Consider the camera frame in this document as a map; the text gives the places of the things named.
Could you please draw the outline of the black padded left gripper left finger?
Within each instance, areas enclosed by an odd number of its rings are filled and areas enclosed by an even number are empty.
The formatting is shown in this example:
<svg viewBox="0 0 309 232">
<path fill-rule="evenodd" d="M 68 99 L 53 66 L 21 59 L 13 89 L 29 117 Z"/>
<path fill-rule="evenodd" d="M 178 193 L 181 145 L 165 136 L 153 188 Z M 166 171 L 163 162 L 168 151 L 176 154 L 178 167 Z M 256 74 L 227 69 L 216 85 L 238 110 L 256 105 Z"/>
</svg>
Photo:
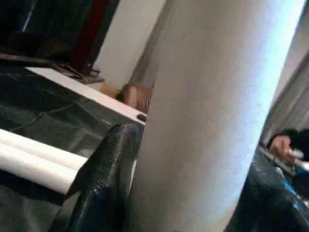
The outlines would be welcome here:
<svg viewBox="0 0 309 232">
<path fill-rule="evenodd" d="M 120 232 L 142 131 L 116 124 L 78 170 L 51 232 Z"/>
</svg>

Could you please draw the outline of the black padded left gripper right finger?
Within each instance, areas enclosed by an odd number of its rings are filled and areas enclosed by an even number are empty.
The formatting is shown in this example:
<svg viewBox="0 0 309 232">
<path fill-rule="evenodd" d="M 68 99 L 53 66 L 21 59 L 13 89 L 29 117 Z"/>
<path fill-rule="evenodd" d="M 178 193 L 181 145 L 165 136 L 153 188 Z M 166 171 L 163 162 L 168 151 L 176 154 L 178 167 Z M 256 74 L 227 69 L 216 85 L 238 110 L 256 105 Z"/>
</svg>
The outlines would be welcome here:
<svg viewBox="0 0 309 232">
<path fill-rule="evenodd" d="M 251 162 L 228 232 L 307 232 L 309 208 L 262 154 Z"/>
</svg>

